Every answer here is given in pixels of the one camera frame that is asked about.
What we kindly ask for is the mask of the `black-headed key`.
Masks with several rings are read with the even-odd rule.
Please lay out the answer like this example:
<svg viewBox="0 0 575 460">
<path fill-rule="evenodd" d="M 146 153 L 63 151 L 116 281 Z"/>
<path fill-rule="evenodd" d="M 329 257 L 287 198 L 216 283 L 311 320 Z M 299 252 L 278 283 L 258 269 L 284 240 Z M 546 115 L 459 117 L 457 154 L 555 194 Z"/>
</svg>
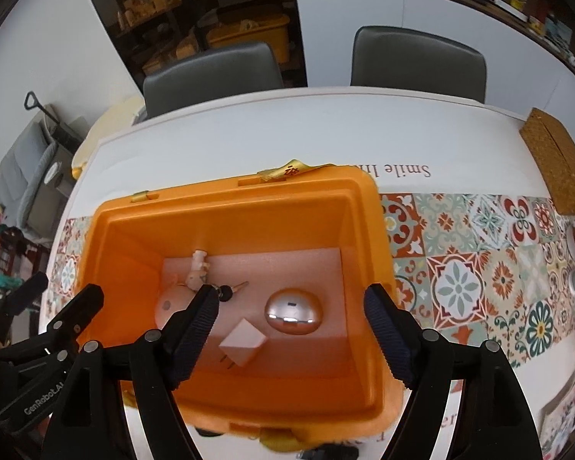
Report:
<svg viewBox="0 0 575 460">
<path fill-rule="evenodd" d="M 217 286 L 217 284 L 214 284 L 214 289 L 218 293 L 220 302 L 228 302 L 230 299 L 232 299 L 234 294 L 242 291 L 248 286 L 248 284 L 248 281 L 243 281 L 242 283 L 234 284 L 233 286 L 230 286 L 229 284 L 221 284 L 220 286 Z"/>
</svg>

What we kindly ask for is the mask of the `dark wooden shelf unit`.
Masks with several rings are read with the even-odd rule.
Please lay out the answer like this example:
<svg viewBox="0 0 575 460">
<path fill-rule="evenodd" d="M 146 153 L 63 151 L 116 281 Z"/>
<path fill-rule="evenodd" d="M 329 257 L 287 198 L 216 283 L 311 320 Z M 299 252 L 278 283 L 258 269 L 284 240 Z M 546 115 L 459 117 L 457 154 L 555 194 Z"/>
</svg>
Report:
<svg viewBox="0 0 575 460">
<path fill-rule="evenodd" d="M 307 83 L 297 0 L 91 0 L 137 85 L 208 49 L 264 42 L 287 87 Z"/>
</svg>

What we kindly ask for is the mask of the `white pyramid plug adapter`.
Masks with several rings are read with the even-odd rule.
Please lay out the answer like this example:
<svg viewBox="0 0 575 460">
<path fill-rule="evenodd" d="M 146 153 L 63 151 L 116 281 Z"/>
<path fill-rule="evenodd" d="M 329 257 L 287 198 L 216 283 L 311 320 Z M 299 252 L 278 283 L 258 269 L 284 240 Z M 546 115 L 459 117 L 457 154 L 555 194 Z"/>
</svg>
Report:
<svg viewBox="0 0 575 460">
<path fill-rule="evenodd" d="M 243 368 L 255 359 L 268 337 L 246 319 L 242 319 L 219 344 L 219 349 L 231 363 Z"/>
</svg>

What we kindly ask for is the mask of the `patterned tile table runner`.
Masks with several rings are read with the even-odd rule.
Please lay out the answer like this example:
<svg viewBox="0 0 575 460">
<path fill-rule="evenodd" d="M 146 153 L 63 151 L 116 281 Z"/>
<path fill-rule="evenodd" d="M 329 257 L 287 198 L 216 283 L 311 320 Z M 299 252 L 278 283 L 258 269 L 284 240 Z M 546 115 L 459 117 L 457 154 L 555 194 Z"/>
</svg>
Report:
<svg viewBox="0 0 575 460">
<path fill-rule="evenodd" d="M 394 296 L 423 327 L 460 344 L 490 337 L 513 366 L 543 354 L 575 329 L 569 220 L 550 199 L 383 193 L 380 202 Z M 43 297 L 46 319 L 76 292 L 96 210 L 64 222 Z"/>
</svg>

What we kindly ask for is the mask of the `grey dining chair left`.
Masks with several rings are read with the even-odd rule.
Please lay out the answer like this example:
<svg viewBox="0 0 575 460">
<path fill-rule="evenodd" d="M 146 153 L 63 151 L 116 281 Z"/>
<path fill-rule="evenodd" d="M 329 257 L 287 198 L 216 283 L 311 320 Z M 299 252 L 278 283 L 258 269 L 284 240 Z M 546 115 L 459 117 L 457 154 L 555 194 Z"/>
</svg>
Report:
<svg viewBox="0 0 575 460">
<path fill-rule="evenodd" d="M 143 95 L 146 114 L 154 118 L 204 102 L 282 87 L 270 46 L 250 42 L 175 61 L 145 78 Z"/>
</svg>

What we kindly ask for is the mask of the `woven wicker tissue box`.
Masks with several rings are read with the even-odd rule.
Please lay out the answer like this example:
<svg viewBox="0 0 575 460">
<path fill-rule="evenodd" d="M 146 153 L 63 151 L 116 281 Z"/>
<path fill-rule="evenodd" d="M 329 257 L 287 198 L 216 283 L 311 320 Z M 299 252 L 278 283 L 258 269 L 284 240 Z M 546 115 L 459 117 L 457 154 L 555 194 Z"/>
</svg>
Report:
<svg viewBox="0 0 575 460">
<path fill-rule="evenodd" d="M 575 142 L 560 120 L 533 108 L 519 130 L 556 210 L 575 215 Z"/>
</svg>

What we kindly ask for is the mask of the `silver egg-shaped device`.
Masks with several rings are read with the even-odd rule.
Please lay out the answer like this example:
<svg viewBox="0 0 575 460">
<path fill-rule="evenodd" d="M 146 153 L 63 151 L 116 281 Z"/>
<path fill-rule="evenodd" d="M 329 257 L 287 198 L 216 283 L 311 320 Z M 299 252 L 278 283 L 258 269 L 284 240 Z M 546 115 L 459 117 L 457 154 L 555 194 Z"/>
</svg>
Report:
<svg viewBox="0 0 575 460">
<path fill-rule="evenodd" d="M 264 307 L 267 323 L 282 334 L 306 335 L 321 326 L 324 311 L 319 298 L 301 289 L 273 293 Z"/>
</svg>

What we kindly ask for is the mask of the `floral paper booklet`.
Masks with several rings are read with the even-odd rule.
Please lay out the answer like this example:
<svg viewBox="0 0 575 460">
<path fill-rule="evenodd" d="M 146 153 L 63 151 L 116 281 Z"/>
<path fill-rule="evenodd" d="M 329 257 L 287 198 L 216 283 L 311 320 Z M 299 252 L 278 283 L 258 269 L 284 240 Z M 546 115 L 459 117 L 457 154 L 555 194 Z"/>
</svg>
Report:
<svg viewBox="0 0 575 460">
<path fill-rule="evenodd" d="M 575 458 L 575 372 L 543 407 L 539 440 L 543 459 Z"/>
</svg>

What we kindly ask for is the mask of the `grey dining chair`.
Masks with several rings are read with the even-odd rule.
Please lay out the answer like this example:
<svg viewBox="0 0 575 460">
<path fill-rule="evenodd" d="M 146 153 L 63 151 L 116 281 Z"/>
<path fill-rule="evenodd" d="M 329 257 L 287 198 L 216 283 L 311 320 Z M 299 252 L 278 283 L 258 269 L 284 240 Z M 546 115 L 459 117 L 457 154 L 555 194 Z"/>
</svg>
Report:
<svg viewBox="0 0 575 460">
<path fill-rule="evenodd" d="M 204 102 L 282 87 L 270 46 L 250 42 L 175 61 L 145 78 L 143 95 L 146 114 L 154 118 Z"/>
<path fill-rule="evenodd" d="M 487 66 L 479 51 L 452 39 L 400 27 L 363 26 L 354 38 L 351 84 L 483 103 Z"/>
</svg>

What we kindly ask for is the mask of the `small white figurine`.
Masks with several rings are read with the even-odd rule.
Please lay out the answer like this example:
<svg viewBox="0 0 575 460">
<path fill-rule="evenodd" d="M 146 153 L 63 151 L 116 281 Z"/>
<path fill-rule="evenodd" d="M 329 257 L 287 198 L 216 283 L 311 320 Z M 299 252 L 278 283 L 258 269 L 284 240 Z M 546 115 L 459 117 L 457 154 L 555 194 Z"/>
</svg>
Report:
<svg viewBox="0 0 575 460">
<path fill-rule="evenodd" d="M 192 254 L 190 271 L 186 277 L 186 287 L 196 293 L 206 284 L 207 272 L 210 264 L 206 262 L 207 253 L 203 250 L 195 250 Z"/>
</svg>

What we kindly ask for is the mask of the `orange foam storage box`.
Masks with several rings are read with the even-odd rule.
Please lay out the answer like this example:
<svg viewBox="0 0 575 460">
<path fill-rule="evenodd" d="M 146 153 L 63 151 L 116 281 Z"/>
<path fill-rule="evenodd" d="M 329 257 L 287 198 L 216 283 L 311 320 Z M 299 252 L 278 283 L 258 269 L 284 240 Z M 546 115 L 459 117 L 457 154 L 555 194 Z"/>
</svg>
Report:
<svg viewBox="0 0 575 460">
<path fill-rule="evenodd" d="M 249 284 L 220 305 L 193 375 L 175 391 L 188 424 L 326 442 L 378 434 L 398 417 L 403 387 L 363 310 L 371 284 L 396 287 L 380 196 L 366 172 L 325 166 L 275 182 L 232 177 L 105 202 L 77 273 L 79 287 L 97 284 L 105 294 L 84 338 L 120 346 L 158 328 L 156 304 L 185 284 L 195 250 L 207 253 L 212 284 Z M 283 289 L 319 298 L 317 331 L 289 335 L 267 323 L 266 303 Z M 242 319 L 268 337 L 243 368 L 219 349 Z"/>
</svg>

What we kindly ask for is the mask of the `grey dining chair right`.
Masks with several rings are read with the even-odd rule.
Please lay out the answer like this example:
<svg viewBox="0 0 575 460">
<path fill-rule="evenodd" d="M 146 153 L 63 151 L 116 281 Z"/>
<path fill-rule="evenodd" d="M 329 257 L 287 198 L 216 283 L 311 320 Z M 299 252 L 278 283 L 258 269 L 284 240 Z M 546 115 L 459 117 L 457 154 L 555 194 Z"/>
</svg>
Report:
<svg viewBox="0 0 575 460">
<path fill-rule="evenodd" d="M 452 39 L 400 27 L 363 26 L 354 38 L 351 84 L 483 103 L 487 66 L 479 51 Z"/>
</svg>

